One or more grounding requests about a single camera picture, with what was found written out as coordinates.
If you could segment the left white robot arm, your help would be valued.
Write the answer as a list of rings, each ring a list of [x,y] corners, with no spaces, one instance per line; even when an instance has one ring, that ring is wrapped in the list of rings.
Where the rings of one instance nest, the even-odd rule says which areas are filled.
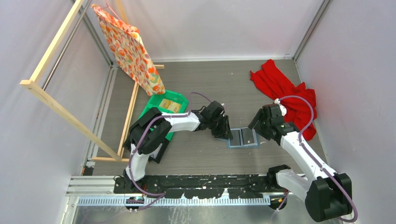
[[[150,108],[130,126],[123,142],[123,146],[130,151],[124,170],[125,187],[132,193],[142,190],[142,178],[145,176],[149,157],[166,146],[166,136],[169,133],[206,129],[211,130],[214,138],[233,139],[228,116],[225,115],[223,105],[217,101],[185,113],[166,113],[157,107]]]

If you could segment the dark grey credit card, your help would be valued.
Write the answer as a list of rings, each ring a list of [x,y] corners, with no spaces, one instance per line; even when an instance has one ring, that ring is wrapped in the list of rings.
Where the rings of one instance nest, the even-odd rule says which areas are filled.
[[[249,129],[248,127],[241,129],[242,145],[243,146],[254,146],[257,144],[257,134],[255,130]]]

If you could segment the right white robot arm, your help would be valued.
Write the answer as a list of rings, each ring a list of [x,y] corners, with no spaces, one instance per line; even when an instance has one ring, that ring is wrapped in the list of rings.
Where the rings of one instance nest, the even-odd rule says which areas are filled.
[[[353,213],[350,177],[337,173],[313,151],[294,123],[284,120],[279,104],[260,108],[248,128],[267,140],[274,140],[291,155],[305,175],[297,175],[287,165],[271,167],[266,177],[271,191],[286,189],[296,195],[316,222]]]

